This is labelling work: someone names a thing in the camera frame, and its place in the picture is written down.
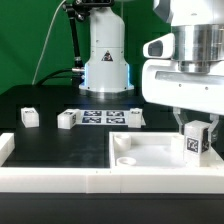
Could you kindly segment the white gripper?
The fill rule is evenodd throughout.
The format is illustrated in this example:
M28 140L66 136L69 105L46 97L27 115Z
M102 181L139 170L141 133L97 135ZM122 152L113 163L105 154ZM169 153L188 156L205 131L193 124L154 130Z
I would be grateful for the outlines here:
M210 113L208 140L215 142L218 115L224 115L224 61L212 64L208 74L199 74L179 72L174 61L149 59L142 69L142 94L147 102L174 107L180 134L188 122L184 109Z

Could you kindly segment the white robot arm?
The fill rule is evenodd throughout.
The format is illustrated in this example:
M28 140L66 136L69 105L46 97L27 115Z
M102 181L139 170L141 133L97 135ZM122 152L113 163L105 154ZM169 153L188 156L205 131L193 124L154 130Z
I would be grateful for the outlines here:
M171 32L143 46L142 94L171 106L183 130L185 109L210 115L214 141L224 121L224 0L154 0L153 10ZM95 96L131 88L124 61L124 23L106 6L90 14L91 56L81 89Z

